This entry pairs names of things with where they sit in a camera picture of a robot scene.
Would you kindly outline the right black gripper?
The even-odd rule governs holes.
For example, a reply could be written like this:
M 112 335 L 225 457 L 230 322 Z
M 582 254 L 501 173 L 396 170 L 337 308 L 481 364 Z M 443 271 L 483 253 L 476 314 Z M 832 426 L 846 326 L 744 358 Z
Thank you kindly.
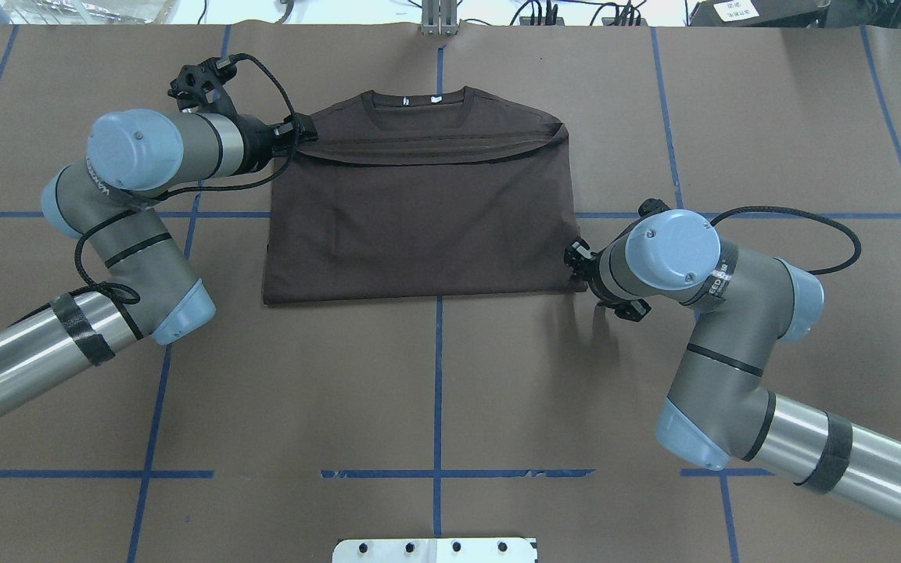
M 615 306 L 616 296 L 605 287 L 601 277 L 598 253 L 590 249 L 585 239 L 573 240 L 566 247 L 562 259 L 566 267 L 576 272 L 578 279 L 586 282 L 587 288 L 598 298 L 600 306 Z

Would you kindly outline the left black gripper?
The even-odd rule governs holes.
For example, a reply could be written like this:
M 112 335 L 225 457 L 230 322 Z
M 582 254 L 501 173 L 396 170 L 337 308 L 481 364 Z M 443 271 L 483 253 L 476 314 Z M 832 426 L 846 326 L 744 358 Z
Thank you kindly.
M 275 158 L 285 158 L 278 170 L 286 170 L 291 157 L 307 144 L 318 141 L 318 131 L 311 117 L 293 114 L 280 124 L 265 124 L 256 117 L 240 114 L 236 117 L 243 143 L 242 160 L 237 174 L 255 174 Z

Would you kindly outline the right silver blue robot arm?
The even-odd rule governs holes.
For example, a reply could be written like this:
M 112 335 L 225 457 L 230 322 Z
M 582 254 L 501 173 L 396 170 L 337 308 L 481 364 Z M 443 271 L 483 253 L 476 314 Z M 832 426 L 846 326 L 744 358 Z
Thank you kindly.
M 815 272 L 723 238 L 716 224 L 651 199 L 604 249 L 565 248 L 572 277 L 598 306 L 640 321 L 662 296 L 696 314 L 655 438 L 710 471 L 732 459 L 790 478 L 901 523 L 901 442 L 792 400 L 763 384 L 780 341 L 799 341 L 822 316 Z

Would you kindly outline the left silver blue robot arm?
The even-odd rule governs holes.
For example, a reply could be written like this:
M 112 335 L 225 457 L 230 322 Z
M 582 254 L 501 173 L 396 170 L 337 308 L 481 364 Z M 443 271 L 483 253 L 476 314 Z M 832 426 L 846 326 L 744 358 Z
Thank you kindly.
M 76 240 L 83 286 L 0 332 L 0 417 L 141 339 L 168 345 L 214 317 L 214 302 L 155 211 L 212 178 L 254 174 L 314 142 L 301 113 L 281 124 L 212 112 L 110 112 L 86 156 L 45 186 L 41 207 Z

